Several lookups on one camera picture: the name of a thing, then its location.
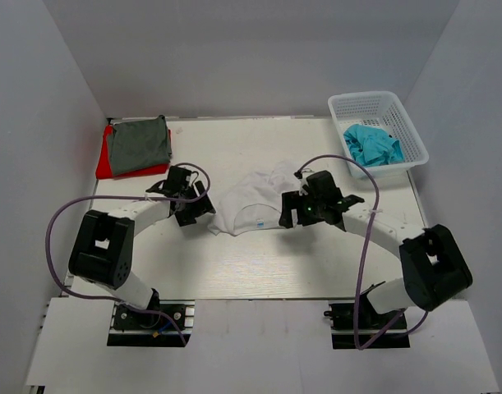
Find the white t shirt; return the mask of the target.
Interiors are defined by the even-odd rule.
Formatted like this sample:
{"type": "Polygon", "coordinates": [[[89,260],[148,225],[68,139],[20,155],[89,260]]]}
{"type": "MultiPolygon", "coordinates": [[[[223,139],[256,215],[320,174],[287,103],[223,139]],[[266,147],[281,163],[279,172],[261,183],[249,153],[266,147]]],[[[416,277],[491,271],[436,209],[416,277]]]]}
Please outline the white t shirt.
{"type": "Polygon", "coordinates": [[[300,188],[296,170],[295,163],[282,161],[269,172],[247,174],[221,197],[209,231],[216,236],[239,236],[249,231],[278,229],[282,194],[300,188]]]}

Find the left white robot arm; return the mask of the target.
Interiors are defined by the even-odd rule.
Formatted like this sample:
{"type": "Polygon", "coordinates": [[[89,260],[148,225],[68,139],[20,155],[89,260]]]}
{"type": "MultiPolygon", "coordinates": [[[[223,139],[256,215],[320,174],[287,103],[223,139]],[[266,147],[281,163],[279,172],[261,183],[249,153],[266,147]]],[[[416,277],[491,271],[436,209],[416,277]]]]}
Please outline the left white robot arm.
{"type": "Polygon", "coordinates": [[[191,165],[171,166],[167,178],[111,212],[88,211],[69,259],[70,274],[106,290],[117,302],[134,308],[133,318],[145,328],[161,318],[159,294],[131,271],[134,240],[157,222],[175,218],[178,226],[197,223],[214,206],[191,165]]]}

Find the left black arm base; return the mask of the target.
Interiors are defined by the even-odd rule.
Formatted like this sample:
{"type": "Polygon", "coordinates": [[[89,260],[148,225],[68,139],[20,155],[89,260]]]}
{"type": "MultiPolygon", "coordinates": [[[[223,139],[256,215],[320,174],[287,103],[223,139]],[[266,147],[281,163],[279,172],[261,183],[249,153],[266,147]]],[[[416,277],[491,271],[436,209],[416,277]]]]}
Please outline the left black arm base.
{"type": "Polygon", "coordinates": [[[137,348],[182,348],[192,334],[195,302],[161,301],[160,310],[169,318],[139,314],[125,305],[115,305],[107,346],[137,348]]]}

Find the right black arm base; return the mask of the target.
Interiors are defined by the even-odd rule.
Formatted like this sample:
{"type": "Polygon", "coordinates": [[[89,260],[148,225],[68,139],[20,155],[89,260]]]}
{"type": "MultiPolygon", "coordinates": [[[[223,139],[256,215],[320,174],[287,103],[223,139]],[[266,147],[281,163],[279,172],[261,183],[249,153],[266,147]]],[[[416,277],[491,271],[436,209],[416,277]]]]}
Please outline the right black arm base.
{"type": "MultiPolygon", "coordinates": [[[[353,303],[329,304],[323,315],[330,322],[332,347],[334,350],[354,350],[353,337],[353,303]]],[[[378,331],[387,325],[395,316],[398,320],[381,337],[374,341],[370,349],[406,349],[410,347],[410,341],[406,331],[408,325],[403,314],[398,311],[387,314],[377,314],[369,306],[361,306],[359,309],[359,342],[364,344],[369,341],[378,331]]]]}

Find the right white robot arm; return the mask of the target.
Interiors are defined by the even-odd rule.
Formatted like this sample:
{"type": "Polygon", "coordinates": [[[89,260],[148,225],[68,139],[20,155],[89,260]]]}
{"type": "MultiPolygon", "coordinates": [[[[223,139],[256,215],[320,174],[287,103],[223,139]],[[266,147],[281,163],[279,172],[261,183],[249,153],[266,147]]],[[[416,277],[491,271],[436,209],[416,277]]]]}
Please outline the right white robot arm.
{"type": "Polygon", "coordinates": [[[354,303],[361,325],[378,327],[413,306],[431,312],[473,284],[450,229],[440,224],[419,227],[375,211],[363,198],[343,195],[327,171],[303,179],[299,190],[284,192],[281,206],[281,227],[324,222],[363,236],[399,260],[401,277],[370,286],[354,303]]]}

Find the folded grey t shirt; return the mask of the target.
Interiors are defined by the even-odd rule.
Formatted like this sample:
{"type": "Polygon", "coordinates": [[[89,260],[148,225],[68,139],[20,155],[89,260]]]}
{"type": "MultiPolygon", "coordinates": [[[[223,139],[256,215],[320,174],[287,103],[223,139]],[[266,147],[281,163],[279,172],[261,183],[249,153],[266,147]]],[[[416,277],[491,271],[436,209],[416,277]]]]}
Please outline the folded grey t shirt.
{"type": "Polygon", "coordinates": [[[112,125],[106,142],[113,176],[169,164],[172,157],[165,116],[112,125]]]}

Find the teal crumpled t shirt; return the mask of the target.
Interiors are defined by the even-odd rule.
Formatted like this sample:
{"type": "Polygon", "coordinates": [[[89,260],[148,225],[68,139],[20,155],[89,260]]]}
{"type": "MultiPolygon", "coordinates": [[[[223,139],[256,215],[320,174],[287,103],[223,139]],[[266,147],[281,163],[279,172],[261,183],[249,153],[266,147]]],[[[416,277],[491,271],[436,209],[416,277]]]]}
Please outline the teal crumpled t shirt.
{"type": "Polygon", "coordinates": [[[399,164],[405,160],[400,141],[380,128],[354,124],[346,129],[343,138],[352,159],[363,167],[399,164]]]}

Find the folded red t shirt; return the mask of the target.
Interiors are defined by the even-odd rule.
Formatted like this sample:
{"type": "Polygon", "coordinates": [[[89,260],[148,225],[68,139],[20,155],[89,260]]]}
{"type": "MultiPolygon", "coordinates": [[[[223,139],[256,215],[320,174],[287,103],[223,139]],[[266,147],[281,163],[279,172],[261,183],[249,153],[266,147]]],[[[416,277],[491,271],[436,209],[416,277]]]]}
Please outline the folded red t shirt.
{"type": "Polygon", "coordinates": [[[102,146],[99,155],[99,161],[95,170],[95,176],[97,180],[105,180],[105,179],[121,179],[128,177],[141,177],[141,176],[153,176],[153,175],[162,175],[165,174],[169,167],[169,163],[163,163],[154,165],[151,167],[145,167],[139,170],[126,172],[120,175],[113,175],[112,168],[110,166],[109,158],[108,158],[108,142],[107,138],[111,136],[113,133],[113,127],[107,125],[104,128],[103,138],[102,138],[102,146]]]}

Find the white plastic basket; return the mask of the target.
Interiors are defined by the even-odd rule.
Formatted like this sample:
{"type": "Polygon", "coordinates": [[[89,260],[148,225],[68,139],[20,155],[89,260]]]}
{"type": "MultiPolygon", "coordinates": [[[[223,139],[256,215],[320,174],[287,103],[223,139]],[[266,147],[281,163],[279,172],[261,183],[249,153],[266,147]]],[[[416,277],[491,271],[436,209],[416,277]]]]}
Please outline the white plastic basket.
{"type": "Polygon", "coordinates": [[[426,147],[396,94],[338,94],[328,106],[344,153],[373,177],[396,176],[428,162],[426,147]]]}

